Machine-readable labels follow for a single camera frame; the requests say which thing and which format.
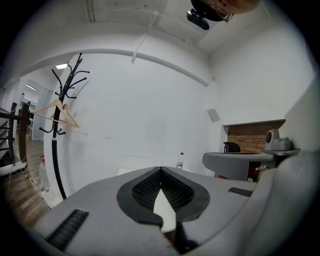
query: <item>ceiling light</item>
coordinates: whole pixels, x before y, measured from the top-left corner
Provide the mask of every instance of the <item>ceiling light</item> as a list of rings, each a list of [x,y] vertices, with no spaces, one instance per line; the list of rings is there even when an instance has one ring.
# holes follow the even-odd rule
[[[61,65],[56,65],[55,67],[56,67],[58,70],[62,70],[62,69],[65,69],[67,66],[68,66],[68,63],[61,64]]]
[[[35,88],[33,88],[33,87],[31,87],[30,85],[26,85],[26,86],[28,86],[29,88],[31,88],[32,90],[36,90]]]

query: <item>water bottle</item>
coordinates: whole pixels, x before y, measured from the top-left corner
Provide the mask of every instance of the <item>water bottle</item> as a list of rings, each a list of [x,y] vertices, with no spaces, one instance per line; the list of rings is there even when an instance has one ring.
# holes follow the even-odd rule
[[[41,163],[39,166],[40,182],[41,182],[41,186],[45,190],[47,190],[48,188],[50,188],[50,184],[47,176],[45,156],[44,155],[40,156],[40,160],[41,160]]]
[[[182,169],[183,165],[184,165],[184,153],[180,153],[180,156],[179,156],[178,163],[177,163],[176,167],[178,169]]]

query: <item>ceiling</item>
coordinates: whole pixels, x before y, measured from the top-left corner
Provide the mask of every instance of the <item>ceiling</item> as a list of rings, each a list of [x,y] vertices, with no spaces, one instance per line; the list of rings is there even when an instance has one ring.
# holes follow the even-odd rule
[[[152,27],[167,32],[211,55],[225,42],[250,26],[267,19],[275,8],[263,0],[257,9],[235,15],[228,23],[209,21],[204,31],[186,17],[192,8],[190,0],[57,0],[39,14],[41,25],[34,33],[64,30],[68,26],[85,23],[119,22],[148,26],[154,12],[158,12]]]

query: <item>coat rack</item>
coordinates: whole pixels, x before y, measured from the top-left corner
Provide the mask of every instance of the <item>coat rack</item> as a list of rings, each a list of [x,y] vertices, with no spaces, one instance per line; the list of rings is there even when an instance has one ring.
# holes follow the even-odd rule
[[[78,73],[90,73],[89,71],[77,71],[78,66],[80,65],[80,63],[82,62],[82,58],[81,58],[82,53],[80,53],[79,58],[74,66],[74,68],[72,69],[72,67],[68,64],[68,67],[70,68],[70,75],[68,76],[64,86],[62,86],[61,80],[59,79],[59,77],[57,76],[57,74],[55,73],[55,71],[52,69],[53,74],[55,75],[55,77],[58,79],[59,83],[60,83],[60,93],[55,92],[56,95],[59,96],[59,100],[61,101],[61,103],[63,104],[65,97],[69,98],[69,99],[76,99],[77,97],[70,97],[68,95],[68,91],[70,89],[74,89],[75,87],[73,87],[74,85],[86,80],[87,78],[83,78],[73,84],[72,80],[74,79],[75,75]],[[59,121],[60,118],[60,110],[58,107],[55,107],[55,111],[54,111],[54,116],[53,119]],[[59,164],[58,164],[58,151],[57,151],[57,134],[58,135],[64,135],[66,134],[66,132],[61,132],[62,129],[58,130],[58,122],[53,121],[52,122],[52,128],[49,131],[46,131],[44,129],[42,129],[41,127],[39,128],[41,131],[45,132],[45,133],[51,133],[53,131],[53,135],[52,135],[52,159],[53,159],[53,168],[54,168],[54,174],[55,174],[55,178],[60,190],[60,193],[62,195],[63,200],[66,199],[66,193],[64,190],[64,186],[62,184],[61,181],[61,177],[60,177],[60,171],[59,171]]]

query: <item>brick wall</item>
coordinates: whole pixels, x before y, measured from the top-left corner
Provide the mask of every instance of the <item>brick wall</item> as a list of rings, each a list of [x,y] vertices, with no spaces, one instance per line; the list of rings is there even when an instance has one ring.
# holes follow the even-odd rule
[[[231,125],[228,142],[237,143],[241,152],[261,152],[265,148],[266,135],[271,129],[279,129],[285,121]]]

